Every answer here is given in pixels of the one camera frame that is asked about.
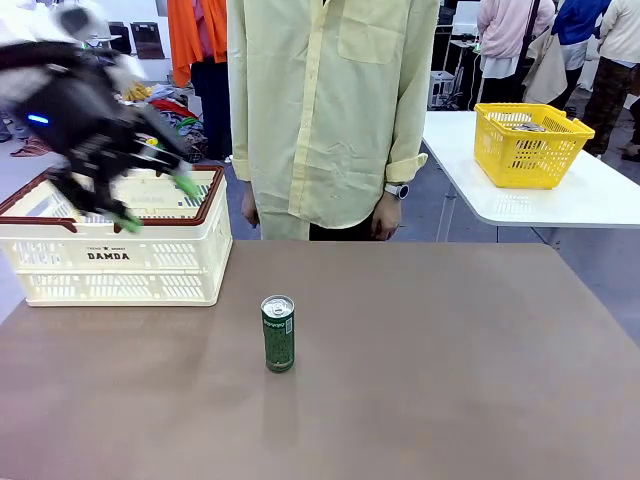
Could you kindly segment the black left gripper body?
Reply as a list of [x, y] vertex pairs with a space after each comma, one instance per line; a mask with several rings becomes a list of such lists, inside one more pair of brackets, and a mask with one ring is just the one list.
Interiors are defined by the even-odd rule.
[[143, 168], [145, 110], [116, 98], [99, 64], [17, 64], [9, 69], [9, 109], [83, 175]]

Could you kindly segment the dark green drink can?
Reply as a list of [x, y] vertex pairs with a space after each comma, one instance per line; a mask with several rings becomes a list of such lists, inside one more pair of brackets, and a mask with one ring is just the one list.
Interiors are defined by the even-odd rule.
[[265, 363], [272, 372], [285, 372], [295, 362], [295, 305], [285, 295], [272, 295], [261, 304]]

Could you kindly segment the person right forearm yellow sleeve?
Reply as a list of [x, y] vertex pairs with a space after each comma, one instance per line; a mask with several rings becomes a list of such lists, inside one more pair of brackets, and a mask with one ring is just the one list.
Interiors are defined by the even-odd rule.
[[238, 180], [253, 180], [252, 152], [256, 132], [254, 102], [245, 84], [235, 85], [230, 96], [233, 168]]

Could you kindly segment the yellow plastic basket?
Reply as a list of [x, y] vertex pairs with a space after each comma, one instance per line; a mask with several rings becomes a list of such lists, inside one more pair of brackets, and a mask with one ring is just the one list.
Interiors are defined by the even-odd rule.
[[[595, 135], [579, 119], [544, 104], [479, 103], [474, 159], [493, 184], [509, 189], [559, 185], [584, 145]], [[524, 123], [545, 132], [515, 131]]]

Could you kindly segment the person left hand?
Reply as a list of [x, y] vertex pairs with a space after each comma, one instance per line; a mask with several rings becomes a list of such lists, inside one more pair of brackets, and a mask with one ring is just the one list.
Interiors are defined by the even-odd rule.
[[372, 215], [371, 236], [376, 241], [387, 241], [396, 233], [402, 219], [402, 203], [396, 196], [384, 193]]

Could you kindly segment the colourful clothes pile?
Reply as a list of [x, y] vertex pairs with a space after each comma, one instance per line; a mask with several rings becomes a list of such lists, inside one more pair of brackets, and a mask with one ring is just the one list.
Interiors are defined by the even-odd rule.
[[136, 82], [121, 97], [128, 104], [150, 104], [177, 131], [189, 147], [187, 161], [195, 164], [207, 155], [208, 139], [200, 117], [188, 109], [187, 97], [170, 85], [145, 86]]

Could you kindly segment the reddish clothes pile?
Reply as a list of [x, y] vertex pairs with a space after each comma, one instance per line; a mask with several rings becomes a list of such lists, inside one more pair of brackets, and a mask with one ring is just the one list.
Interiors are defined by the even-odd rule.
[[51, 153], [52, 149], [40, 138], [31, 135], [26, 138], [23, 144], [12, 151], [10, 155], [14, 158], [41, 157]]

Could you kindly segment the person in yellow shirt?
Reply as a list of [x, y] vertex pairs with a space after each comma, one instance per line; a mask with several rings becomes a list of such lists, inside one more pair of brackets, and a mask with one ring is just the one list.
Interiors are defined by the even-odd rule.
[[397, 104], [428, 94], [438, 15], [439, 0], [227, 0], [263, 239], [376, 241]]

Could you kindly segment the white computer case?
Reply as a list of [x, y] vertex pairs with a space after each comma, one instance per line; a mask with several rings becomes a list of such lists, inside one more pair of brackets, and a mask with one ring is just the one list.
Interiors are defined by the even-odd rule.
[[441, 110], [451, 105], [454, 99], [456, 77], [446, 71], [430, 73], [428, 109]]

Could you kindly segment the white table leg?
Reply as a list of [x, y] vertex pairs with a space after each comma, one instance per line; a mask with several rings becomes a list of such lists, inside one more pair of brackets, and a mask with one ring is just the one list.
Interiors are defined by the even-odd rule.
[[451, 220], [453, 217], [453, 210], [455, 208], [455, 201], [455, 198], [450, 198], [449, 196], [446, 196], [443, 200], [440, 221], [436, 234], [436, 241], [438, 243], [444, 243], [448, 241]]

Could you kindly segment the person in pink sweater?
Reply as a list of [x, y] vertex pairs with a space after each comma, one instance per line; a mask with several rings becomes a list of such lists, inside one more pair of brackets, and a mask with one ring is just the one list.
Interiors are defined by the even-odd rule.
[[527, 35], [553, 22], [553, 0], [481, 0], [477, 16], [482, 92], [480, 103], [513, 102], [520, 55]]

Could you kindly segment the beige coat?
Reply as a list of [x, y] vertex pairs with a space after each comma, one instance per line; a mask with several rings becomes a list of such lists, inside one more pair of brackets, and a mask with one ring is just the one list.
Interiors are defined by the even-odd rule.
[[532, 60], [523, 86], [523, 102], [530, 104], [549, 104], [559, 97], [567, 87], [565, 62], [559, 38], [551, 30], [531, 42], [526, 59]]

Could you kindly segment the white side table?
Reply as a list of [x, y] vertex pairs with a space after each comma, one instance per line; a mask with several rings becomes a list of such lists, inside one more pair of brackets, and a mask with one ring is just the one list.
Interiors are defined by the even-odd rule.
[[496, 187], [474, 159], [476, 114], [426, 115], [423, 140], [474, 215], [494, 226], [640, 229], [640, 185], [582, 151], [552, 190]]

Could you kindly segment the person in blue jacket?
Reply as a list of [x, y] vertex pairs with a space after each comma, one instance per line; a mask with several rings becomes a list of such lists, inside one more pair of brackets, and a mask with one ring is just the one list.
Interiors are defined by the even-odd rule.
[[611, 0], [564, 0], [551, 29], [562, 48], [567, 87], [550, 106], [563, 110], [575, 90], [587, 60], [589, 41], [599, 37], [598, 19], [608, 9]]

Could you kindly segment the person in cream sweater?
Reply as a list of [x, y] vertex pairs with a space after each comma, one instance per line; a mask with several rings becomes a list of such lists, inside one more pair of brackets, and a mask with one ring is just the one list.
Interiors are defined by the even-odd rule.
[[640, 69], [640, 0], [612, 0], [600, 25], [599, 63], [582, 121], [595, 135], [584, 150], [601, 159]]

